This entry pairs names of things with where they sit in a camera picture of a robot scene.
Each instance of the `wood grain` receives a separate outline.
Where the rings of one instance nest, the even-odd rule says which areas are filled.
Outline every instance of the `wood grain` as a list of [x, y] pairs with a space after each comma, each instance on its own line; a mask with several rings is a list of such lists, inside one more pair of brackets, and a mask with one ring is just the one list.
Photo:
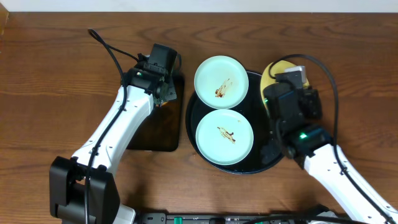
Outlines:
[[[0, 54], [0, 223], [60, 223], [49, 213], [50, 164], [91, 136], [119, 83], [88, 27], [132, 54], [148, 54], [154, 42], [180, 52], [184, 107], [195, 70], [208, 57], [230, 55], [257, 71], [286, 54], [319, 58], [340, 91], [339, 144], [398, 207], [397, 14], [13, 13]], [[118, 58], [125, 70], [134, 65]], [[307, 66], [331, 129], [328, 80], [309, 62], [293, 62]], [[138, 209], [270, 213], [322, 203], [342, 212], [293, 161], [255, 175], [215, 169], [192, 148], [184, 122], [175, 152], [126, 151], [116, 182], [123, 203]]]

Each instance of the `sauce stain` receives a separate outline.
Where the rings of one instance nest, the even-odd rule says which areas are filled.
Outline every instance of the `sauce stain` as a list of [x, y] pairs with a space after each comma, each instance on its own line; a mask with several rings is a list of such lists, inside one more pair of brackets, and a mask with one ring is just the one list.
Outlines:
[[225, 80], [221, 87], [216, 90], [216, 97], [222, 98], [225, 96], [226, 91], [232, 85], [232, 82], [229, 82], [229, 79]]
[[220, 127], [217, 127], [217, 128], [219, 129], [221, 135], [222, 135], [224, 138], [226, 138], [226, 139], [228, 139], [229, 141], [231, 141], [232, 144], [235, 144], [236, 140], [232, 137], [232, 135], [233, 135], [234, 133], [231, 133], [231, 134], [228, 133], [228, 132], [225, 130], [225, 128], [220, 128]]

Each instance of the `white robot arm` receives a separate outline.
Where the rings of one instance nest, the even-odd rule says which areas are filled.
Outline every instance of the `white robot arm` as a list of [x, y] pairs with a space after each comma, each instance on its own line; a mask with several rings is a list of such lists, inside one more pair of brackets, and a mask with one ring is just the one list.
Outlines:
[[[313, 157], [306, 157], [304, 169], [316, 178], [343, 207], [352, 220], [365, 223], [384, 223], [386, 219], [354, 188], [347, 176], [341, 173], [333, 153], [333, 146], [327, 144], [314, 151]], [[398, 220], [398, 211], [388, 204], [349, 163], [341, 148], [338, 155], [347, 171], [363, 191], [393, 220]]]
[[[104, 120], [99, 124], [97, 130], [89, 140], [72, 155], [72, 157], [78, 158], [77, 163], [85, 166], [88, 165], [93, 146], [103, 132], [103, 129], [107, 127], [117, 113], [122, 100], [123, 87], [119, 89], [115, 102]], [[92, 167], [96, 169], [98, 166], [103, 165], [107, 167], [107, 172], [112, 173], [113, 177], [115, 177], [123, 152], [126, 150], [132, 136], [137, 131], [138, 126], [150, 115], [153, 108], [154, 100], [152, 95], [145, 93], [142, 88], [128, 86], [127, 103], [124, 107], [124, 111], [120, 114], [119, 118], [108, 131], [106, 137], [102, 140]], [[113, 223], [132, 224], [135, 216], [136, 213], [134, 209], [120, 204], [118, 214]]]

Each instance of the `black cable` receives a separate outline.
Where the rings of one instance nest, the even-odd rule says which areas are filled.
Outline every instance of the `black cable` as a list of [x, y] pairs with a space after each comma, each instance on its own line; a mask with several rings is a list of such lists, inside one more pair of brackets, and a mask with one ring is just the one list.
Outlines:
[[343, 165], [343, 163], [340, 161], [340, 158], [338, 157], [338, 152], [337, 152], [337, 128], [338, 128], [338, 93], [337, 93], [337, 86], [335, 79], [333, 78], [333, 75], [329, 71], [329, 69], [324, 66], [324, 64], [321, 63], [318, 59], [309, 56], [309, 55], [304, 55], [304, 54], [292, 54], [292, 55], [286, 55], [278, 60], [276, 60], [274, 63], [271, 64], [268, 70], [268, 75], [271, 78], [275, 78], [271, 75], [271, 68], [281, 60], [285, 60], [288, 58], [305, 58], [307, 60], [312, 61], [316, 65], [318, 65], [328, 76], [331, 87], [333, 89], [333, 95], [335, 98], [335, 121], [334, 121], [334, 127], [333, 127], [333, 152], [335, 153], [335, 157], [337, 160], [338, 165], [340, 166], [341, 173], [344, 173], [345, 176], [347, 176], [348, 180], [352, 183], [352, 185], [355, 187], [355, 189], [382, 215], [385, 219], [386, 222], [389, 222], [391, 224], [396, 224], [396, 222], [390, 217], [388, 214], [386, 214], [363, 190], [362, 188], [355, 182], [355, 180], [349, 175], [347, 171], [347, 167]]
[[[95, 33], [94, 33], [94, 32], [90, 32], [90, 29], [88, 30], [89, 35], [91, 35], [94, 39], [96, 39], [98, 42], [100, 42], [100, 43], [102, 44], [101, 41], [104, 41], [104, 40], [97, 34], [97, 32], [95, 32]], [[114, 51], [117, 51], [117, 52], [119, 52], [119, 53], [122, 53], [122, 54], [124, 54], [124, 55], [127, 55], [127, 56], [133, 58], [135, 61], [138, 62], [138, 58], [135, 57], [135, 56], [133, 56], [132, 54], [129, 54], [129, 53], [127, 53], [127, 52], [124, 52], [124, 51], [122, 51], [122, 50], [119, 50], [119, 49], [117, 49], [116, 47], [112, 47], [112, 46], [110, 46], [109, 44], [106, 44], [106, 45], [107, 45], [110, 49], [112, 49], [112, 50], [114, 50]]]
[[344, 218], [334, 218], [334, 217], [322, 217], [322, 216], [308, 216], [308, 215], [275, 215], [263, 218], [257, 218], [255, 220], [250, 220], [244, 222], [243, 224], [256, 224], [260, 222], [269, 222], [275, 220], [306, 220], [306, 221], [318, 221], [318, 222], [330, 222], [330, 223], [341, 223], [341, 224], [365, 224], [363, 222], [347, 220]]
[[[91, 150], [91, 156], [90, 159], [88, 161], [88, 165], [87, 165], [87, 170], [86, 170], [86, 181], [85, 181], [85, 223], [89, 224], [90, 223], [90, 214], [89, 214], [89, 205], [88, 205], [88, 192], [90, 189], [90, 170], [91, 170], [91, 166], [93, 166], [93, 161], [95, 158], [95, 155], [98, 152], [98, 148], [101, 144], [101, 141], [104, 139], [104, 137], [106, 136], [106, 133], [111, 129], [112, 125], [114, 124], [114, 122], [117, 120], [117, 118], [119, 117], [119, 115], [122, 113], [125, 105], [126, 105], [126, 101], [127, 101], [127, 85], [126, 82], [124, 81], [124, 77], [123, 77], [123, 71], [122, 68], [120, 67], [120, 64], [118, 62], [118, 60], [116, 59], [116, 57], [114, 56], [114, 54], [112, 53], [111, 49], [115, 49], [114, 47], [109, 46], [108, 44], [105, 43], [105, 41], [100, 37], [100, 35], [95, 32], [95, 30], [93, 29], [88, 29], [88, 33], [94, 37], [94, 39], [96, 39], [98, 42], [100, 42], [105, 49], [108, 51], [108, 53], [110, 54], [110, 56], [112, 57], [114, 63], [116, 64], [116, 67], [118, 68], [118, 71], [120, 73], [120, 77], [122, 80], [122, 86], [123, 86], [123, 102], [122, 105], [120, 106], [118, 112], [115, 114], [115, 116], [113, 117], [113, 119], [111, 120], [111, 122], [109, 122], [109, 124], [107, 125], [107, 127], [105, 128], [105, 130], [102, 132], [101, 136], [98, 138], [95, 146], [93, 147], [93, 149]], [[128, 56], [131, 56], [132, 58], [135, 58], [134, 56], [130, 55], [129, 53], [125, 53], [121, 50], [116, 50], [117, 52], [121, 52], [122, 54], [126, 54]]]

